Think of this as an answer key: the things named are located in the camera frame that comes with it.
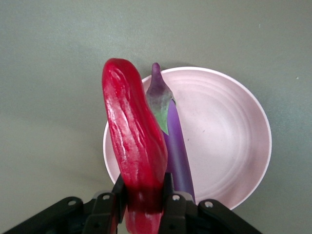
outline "red pepper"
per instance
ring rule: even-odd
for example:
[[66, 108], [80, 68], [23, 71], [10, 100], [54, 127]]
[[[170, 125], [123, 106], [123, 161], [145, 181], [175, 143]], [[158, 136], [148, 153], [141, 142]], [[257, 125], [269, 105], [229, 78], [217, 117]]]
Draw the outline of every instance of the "red pepper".
[[139, 72], [129, 61], [108, 60], [102, 88], [113, 149], [128, 193], [127, 229], [156, 234], [167, 168], [162, 131], [147, 104]]

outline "screw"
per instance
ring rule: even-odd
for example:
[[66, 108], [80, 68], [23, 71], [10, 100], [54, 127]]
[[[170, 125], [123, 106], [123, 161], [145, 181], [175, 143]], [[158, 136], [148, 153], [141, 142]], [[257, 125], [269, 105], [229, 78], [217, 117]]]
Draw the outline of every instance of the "screw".
[[211, 201], [206, 201], [206, 202], [205, 202], [205, 206], [206, 206], [207, 208], [212, 208], [214, 205], [213, 205], [213, 203], [212, 203]]
[[173, 195], [172, 196], [172, 200], [173, 201], [179, 201], [180, 200], [180, 196], [179, 195]]
[[108, 200], [109, 199], [109, 195], [104, 195], [103, 196], [103, 200]]
[[73, 206], [76, 204], [76, 201], [75, 200], [71, 200], [67, 203], [69, 206]]

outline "purple eggplant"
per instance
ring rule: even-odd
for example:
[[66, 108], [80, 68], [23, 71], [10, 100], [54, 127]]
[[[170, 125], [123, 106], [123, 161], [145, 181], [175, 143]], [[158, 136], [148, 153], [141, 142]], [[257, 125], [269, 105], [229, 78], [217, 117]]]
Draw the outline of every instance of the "purple eggplant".
[[160, 65], [152, 65], [151, 85], [146, 92], [147, 102], [163, 131], [167, 150], [167, 172], [172, 173], [175, 189], [189, 193], [195, 201], [190, 165], [186, 153], [176, 102], [171, 89], [160, 72]]

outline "gray surface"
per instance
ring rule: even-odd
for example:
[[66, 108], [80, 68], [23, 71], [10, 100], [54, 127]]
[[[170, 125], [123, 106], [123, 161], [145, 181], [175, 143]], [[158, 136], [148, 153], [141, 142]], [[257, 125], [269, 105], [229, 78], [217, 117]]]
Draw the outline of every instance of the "gray surface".
[[0, 232], [112, 183], [101, 72], [200, 66], [262, 104], [272, 160], [235, 209], [268, 234], [312, 230], [312, 1], [0, 1]]

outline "pink plate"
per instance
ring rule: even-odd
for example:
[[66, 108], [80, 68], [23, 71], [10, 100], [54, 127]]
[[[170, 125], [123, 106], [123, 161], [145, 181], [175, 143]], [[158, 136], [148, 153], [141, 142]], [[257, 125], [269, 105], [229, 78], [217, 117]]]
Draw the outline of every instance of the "pink plate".
[[[162, 74], [176, 99], [196, 203], [212, 198], [234, 209], [257, 188], [269, 165], [272, 137], [266, 114], [245, 86], [223, 73], [179, 67]], [[150, 78], [142, 80], [145, 90]], [[115, 183], [120, 171], [108, 124], [103, 150]]]

